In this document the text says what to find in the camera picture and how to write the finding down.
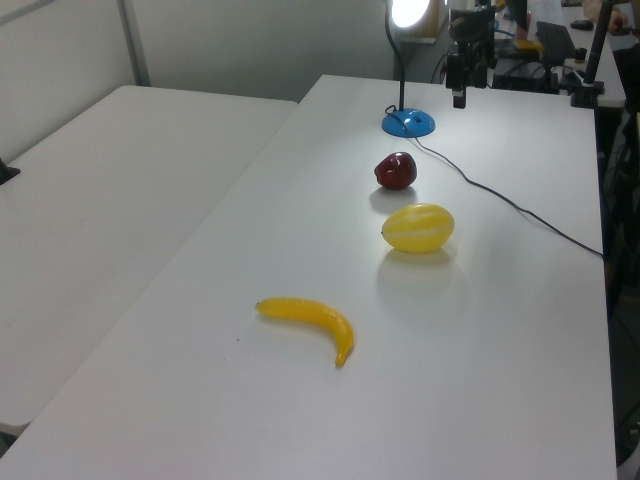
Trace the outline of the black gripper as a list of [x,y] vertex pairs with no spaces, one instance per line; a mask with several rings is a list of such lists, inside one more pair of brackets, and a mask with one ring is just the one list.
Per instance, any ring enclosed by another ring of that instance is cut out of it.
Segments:
[[446,87],[453,90],[453,106],[466,108],[466,89],[485,88],[495,65],[494,42],[456,42],[447,53]]

